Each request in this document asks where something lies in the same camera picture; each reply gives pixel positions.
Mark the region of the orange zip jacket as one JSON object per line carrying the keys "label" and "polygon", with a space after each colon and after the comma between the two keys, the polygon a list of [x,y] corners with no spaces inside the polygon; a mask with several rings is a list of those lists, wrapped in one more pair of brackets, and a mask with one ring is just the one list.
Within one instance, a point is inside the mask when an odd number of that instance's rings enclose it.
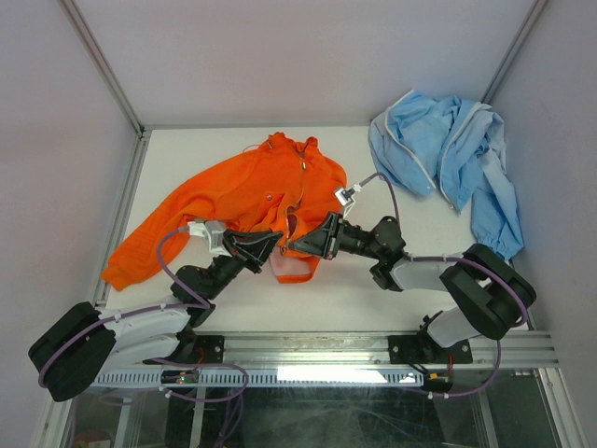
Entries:
{"label": "orange zip jacket", "polygon": [[341,210],[335,196],[345,187],[344,169],[323,155],[314,137],[297,142],[274,133],[248,150],[198,173],[174,189],[116,248],[101,277],[118,291],[160,271],[159,258],[172,261],[186,234],[172,232],[200,218],[240,232],[280,231],[281,284],[310,281],[319,259],[290,244]]}

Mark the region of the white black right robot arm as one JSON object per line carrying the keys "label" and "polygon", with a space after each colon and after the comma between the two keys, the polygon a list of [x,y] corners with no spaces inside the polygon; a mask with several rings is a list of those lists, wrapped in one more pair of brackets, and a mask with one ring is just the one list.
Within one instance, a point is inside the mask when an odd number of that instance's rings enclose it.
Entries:
{"label": "white black right robot arm", "polygon": [[340,252],[375,259],[369,272],[383,290],[448,293],[455,306],[427,318],[419,330],[418,353],[428,361],[440,360],[452,345],[479,335],[499,341],[528,321],[535,289],[488,246],[473,244],[449,256],[415,256],[405,247],[395,217],[383,217],[364,231],[336,213],[290,244],[320,259],[334,259]]}

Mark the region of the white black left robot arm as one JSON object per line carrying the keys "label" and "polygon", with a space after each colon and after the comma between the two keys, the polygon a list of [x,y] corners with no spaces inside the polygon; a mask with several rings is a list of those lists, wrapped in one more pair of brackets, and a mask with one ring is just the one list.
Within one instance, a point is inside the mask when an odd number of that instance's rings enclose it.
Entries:
{"label": "white black left robot arm", "polygon": [[55,401],[72,399],[99,375],[137,362],[192,363],[196,342],[189,333],[214,312],[214,298],[242,271],[260,273],[283,237],[279,231],[238,232],[218,221],[192,222],[159,242],[160,267],[167,266],[165,245],[182,235],[204,238],[214,258],[206,268],[184,266],[170,273],[166,301],[105,312],[80,302],[31,346],[28,357],[38,383]]}

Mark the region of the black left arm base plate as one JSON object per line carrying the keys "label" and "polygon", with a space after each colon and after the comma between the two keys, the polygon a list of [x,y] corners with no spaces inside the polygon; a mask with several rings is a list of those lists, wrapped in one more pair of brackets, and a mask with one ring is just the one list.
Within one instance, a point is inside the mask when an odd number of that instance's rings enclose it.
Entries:
{"label": "black left arm base plate", "polygon": [[152,357],[145,364],[196,365],[223,362],[223,335],[186,334],[178,338],[178,345],[169,356]]}

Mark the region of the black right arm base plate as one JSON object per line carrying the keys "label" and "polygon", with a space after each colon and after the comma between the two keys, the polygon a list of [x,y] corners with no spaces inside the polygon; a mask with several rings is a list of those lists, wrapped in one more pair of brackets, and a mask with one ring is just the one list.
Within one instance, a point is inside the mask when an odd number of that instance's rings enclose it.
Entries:
{"label": "black right arm base plate", "polygon": [[391,364],[467,365],[473,363],[469,340],[444,348],[431,339],[417,335],[389,335],[388,355]]}

